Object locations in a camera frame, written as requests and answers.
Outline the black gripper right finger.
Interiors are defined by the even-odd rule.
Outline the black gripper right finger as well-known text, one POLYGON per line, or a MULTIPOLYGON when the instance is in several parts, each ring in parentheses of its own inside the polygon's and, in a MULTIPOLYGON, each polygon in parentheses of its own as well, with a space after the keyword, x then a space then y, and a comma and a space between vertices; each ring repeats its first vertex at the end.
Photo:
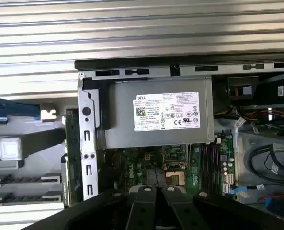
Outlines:
POLYGON ((284 230, 284 220, 222 195, 203 190, 189 196, 168 185, 163 170, 156 170, 156 184, 179 230, 284 230))

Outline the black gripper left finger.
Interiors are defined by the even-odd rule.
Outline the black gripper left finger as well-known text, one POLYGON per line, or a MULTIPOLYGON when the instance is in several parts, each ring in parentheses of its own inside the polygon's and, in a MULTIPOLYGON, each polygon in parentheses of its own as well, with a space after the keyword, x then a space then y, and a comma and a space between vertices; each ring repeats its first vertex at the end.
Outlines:
POLYGON ((110 189, 30 226, 28 230, 153 230, 157 171, 146 171, 146 184, 130 193, 110 189))

